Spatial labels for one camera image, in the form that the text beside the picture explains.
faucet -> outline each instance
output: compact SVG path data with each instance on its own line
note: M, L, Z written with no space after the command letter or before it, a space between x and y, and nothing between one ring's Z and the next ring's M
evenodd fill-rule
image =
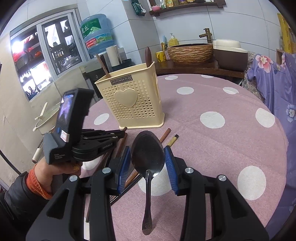
M200 34L199 37L200 38L207 37L207 42L209 44L211 44L212 43L212 37L211 37L212 33L210 32L209 28L204 28L204 30L205 30L205 34Z

yellow mug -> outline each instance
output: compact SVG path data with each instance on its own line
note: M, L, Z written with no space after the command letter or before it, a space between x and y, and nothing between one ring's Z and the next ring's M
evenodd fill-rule
M164 62L166 61L166 57L165 57L165 52L164 51L159 51L159 52L156 52L156 58L158 60L158 62Z

metal spoon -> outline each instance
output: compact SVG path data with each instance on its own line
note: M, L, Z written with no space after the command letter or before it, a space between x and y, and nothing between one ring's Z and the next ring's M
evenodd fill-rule
M142 232L152 232L151 218L151 181L163 169L165 153L159 139L151 131L142 131L131 147L131 162L138 173L146 180L146 207L142 223Z

polka dot tablecloth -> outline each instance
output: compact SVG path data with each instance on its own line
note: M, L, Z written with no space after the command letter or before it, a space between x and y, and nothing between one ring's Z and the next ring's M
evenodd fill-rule
M287 139L279 120L252 93L224 79L176 74L158 77L158 85L165 123L148 130L160 138L171 128L163 146L178 134L172 146L174 156L203 175L226 175L266 225L286 183ZM104 100L90 108L84 128L118 129ZM126 144L131 146L142 130L127 130ZM84 163L81 176L91 175L99 162L100 158ZM151 195L154 229L148 236L142 233L144 179L112 206L117 240L180 239L185 197L174 195L166 166L153 178ZM85 225L86 238L88 228ZM210 235L208 208L207 238Z

person's hand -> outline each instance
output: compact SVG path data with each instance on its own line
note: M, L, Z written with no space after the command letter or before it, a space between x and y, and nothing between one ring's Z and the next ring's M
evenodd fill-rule
M35 166L35 176L40 186L47 192L52 192L52 177L60 174L74 174L80 176L82 163L63 162L58 164L47 164L45 157L42 158Z

